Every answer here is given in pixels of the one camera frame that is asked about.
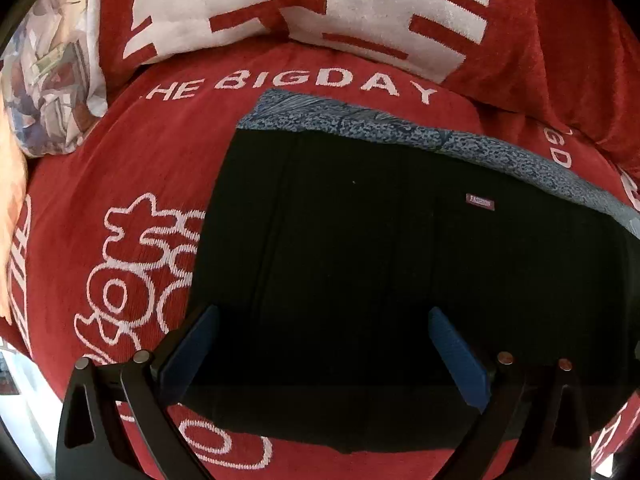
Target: bolt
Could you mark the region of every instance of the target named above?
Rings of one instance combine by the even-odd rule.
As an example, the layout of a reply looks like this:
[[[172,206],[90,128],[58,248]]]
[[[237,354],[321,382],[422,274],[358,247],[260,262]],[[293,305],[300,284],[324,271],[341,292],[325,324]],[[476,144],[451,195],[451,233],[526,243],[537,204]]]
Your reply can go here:
[[[134,355],[133,355],[133,362],[138,363],[139,365],[146,363],[147,361],[149,361],[149,358],[151,357],[151,352],[149,352],[149,350],[138,350]]]
[[[88,357],[81,357],[76,361],[76,370],[84,370],[89,365]]]
[[[500,352],[498,354],[498,362],[503,365],[512,365],[513,361],[513,356],[509,352]]]
[[[572,362],[569,361],[569,359],[564,359],[564,358],[558,361],[558,366],[560,367],[561,370],[564,370],[565,372],[570,372],[574,368],[574,365],[572,364]]]

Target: red blanket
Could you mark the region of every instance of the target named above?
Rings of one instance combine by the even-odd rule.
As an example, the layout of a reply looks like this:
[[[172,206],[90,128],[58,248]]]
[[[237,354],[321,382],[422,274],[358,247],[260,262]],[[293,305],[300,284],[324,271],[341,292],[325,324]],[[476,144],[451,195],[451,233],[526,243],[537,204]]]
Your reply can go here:
[[[31,178],[16,244],[15,310],[36,364],[62,396],[73,364],[121,362],[179,325],[210,192],[238,120],[265,89],[335,98],[426,126],[526,139],[532,150],[620,197],[614,166],[584,137],[468,99],[397,68],[327,49],[247,40],[177,56],[137,78],[75,153],[43,158]],[[123,406],[149,474],[159,474]],[[428,479],[450,451],[340,455],[330,449],[227,434],[185,408],[171,410],[219,480]],[[629,401],[602,438],[604,459],[638,423]],[[506,444],[492,474],[513,449]]]

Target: small red label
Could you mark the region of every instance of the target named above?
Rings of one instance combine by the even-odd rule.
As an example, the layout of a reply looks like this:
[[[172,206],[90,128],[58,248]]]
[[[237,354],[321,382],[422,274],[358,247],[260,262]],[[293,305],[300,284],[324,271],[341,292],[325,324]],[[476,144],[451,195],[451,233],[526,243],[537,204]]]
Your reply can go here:
[[[478,207],[483,207],[484,209],[488,209],[489,211],[495,211],[495,202],[493,200],[482,198],[481,196],[472,195],[471,193],[466,194],[466,203],[477,205]]]

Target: blue foam pad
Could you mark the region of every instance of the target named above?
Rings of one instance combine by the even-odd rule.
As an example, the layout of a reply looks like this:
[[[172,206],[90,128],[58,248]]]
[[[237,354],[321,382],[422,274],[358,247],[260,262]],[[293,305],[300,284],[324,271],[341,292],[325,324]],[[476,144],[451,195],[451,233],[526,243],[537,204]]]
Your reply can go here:
[[[487,370],[437,307],[429,312],[429,337],[465,402],[484,412],[491,398]]]

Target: pillow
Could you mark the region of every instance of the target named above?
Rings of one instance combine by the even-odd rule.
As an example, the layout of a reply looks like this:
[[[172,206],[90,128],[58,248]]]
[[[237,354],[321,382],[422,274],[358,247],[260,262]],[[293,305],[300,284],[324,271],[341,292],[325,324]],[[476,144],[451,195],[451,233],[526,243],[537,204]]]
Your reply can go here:
[[[72,152],[106,111],[97,1],[37,0],[2,54],[2,97],[29,156]]]
[[[611,0],[101,0],[100,13],[110,92],[141,64],[279,34],[579,130],[640,178],[640,43]]]

